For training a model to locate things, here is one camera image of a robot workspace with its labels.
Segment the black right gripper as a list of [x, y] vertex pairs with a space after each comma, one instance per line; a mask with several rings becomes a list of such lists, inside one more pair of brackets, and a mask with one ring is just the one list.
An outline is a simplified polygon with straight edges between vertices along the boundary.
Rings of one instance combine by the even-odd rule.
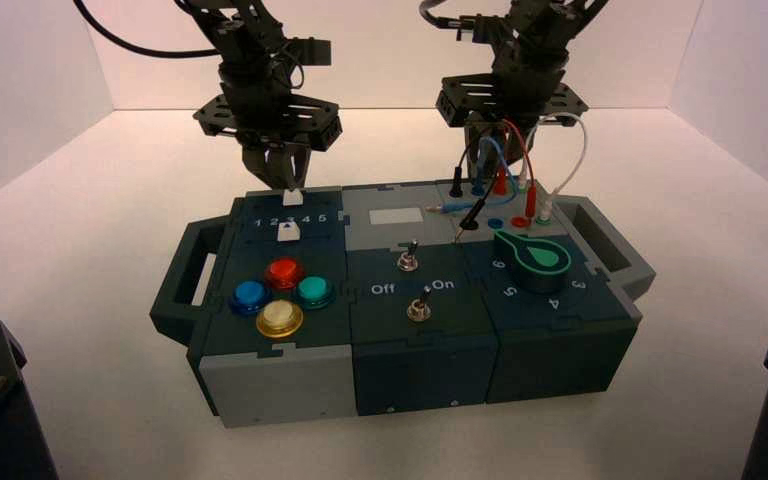
[[[581, 115], [589, 110], [585, 101], [563, 82], [565, 59], [529, 61], [498, 58], [490, 73], [445, 77], [436, 100], [436, 108], [450, 127], [464, 127], [464, 171], [486, 175], [480, 160], [479, 141], [492, 133], [489, 124], [477, 122], [514, 120], [531, 125], [537, 118], [557, 120], [562, 113]], [[511, 121], [501, 121], [506, 140], [503, 147], [508, 166], [523, 160], [531, 166], [531, 145], [520, 128]]]

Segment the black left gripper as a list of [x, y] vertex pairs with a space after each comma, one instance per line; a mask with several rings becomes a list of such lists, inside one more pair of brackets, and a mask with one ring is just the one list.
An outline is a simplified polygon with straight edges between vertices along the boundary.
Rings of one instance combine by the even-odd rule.
[[219, 68], [222, 92], [197, 109], [193, 118], [209, 136], [234, 136], [242, 147], [244, 167], [270, 189], [285, 189], [285, 148], [289, 146], [288, 188], [305, 186], [311, 150], [326, 151], [342, 133], [339, 106], [297, 95], [266, 68], [254, 72]]

